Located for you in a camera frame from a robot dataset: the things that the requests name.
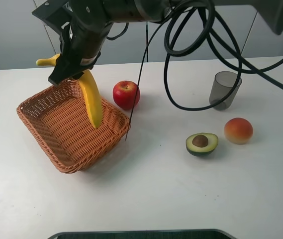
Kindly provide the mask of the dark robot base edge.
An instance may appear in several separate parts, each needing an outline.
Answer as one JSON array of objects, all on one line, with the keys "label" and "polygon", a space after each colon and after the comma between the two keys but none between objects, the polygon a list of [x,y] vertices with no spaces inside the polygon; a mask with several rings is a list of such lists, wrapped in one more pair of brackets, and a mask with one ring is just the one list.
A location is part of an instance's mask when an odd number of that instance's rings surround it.
[{"label": "dark robot base edge", "polygon": [[51,239],[233,239],[234,236],[217,229],[62,232]]}]

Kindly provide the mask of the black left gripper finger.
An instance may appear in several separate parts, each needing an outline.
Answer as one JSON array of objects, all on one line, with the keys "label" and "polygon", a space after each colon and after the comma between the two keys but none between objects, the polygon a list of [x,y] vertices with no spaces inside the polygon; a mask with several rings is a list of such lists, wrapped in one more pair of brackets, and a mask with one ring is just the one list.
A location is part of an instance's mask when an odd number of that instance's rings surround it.
[{"label": "black left gripper finger", "polygon": [[56,60],[53,72],[48,77],[48,81],[53,85],[59,85],[63,80],[77,74],[76,65],[71,63],[66,57],[60,55]]}]

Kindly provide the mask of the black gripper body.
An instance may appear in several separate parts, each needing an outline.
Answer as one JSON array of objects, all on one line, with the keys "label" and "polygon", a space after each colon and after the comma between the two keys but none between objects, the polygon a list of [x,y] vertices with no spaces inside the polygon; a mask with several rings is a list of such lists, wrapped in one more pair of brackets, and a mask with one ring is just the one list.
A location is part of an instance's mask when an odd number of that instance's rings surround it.
[{"label": "black gripper body", "polygon": [[110,30],[101,0],[48,0],[32,14],[60,35],[58,63],[90,65]]}]

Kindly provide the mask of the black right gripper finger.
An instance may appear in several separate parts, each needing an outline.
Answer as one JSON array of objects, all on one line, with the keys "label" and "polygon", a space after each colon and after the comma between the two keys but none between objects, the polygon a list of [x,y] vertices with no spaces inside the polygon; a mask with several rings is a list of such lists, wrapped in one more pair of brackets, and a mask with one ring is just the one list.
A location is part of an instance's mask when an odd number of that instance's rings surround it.
[{"label": "black right gripper finger", "polygon": [[78,80],[86,70],[91,70],[94,67],[94,64],[91,63],[87,66],[80,66],[77,70],[76,73],[72,76],[73,79]]}]

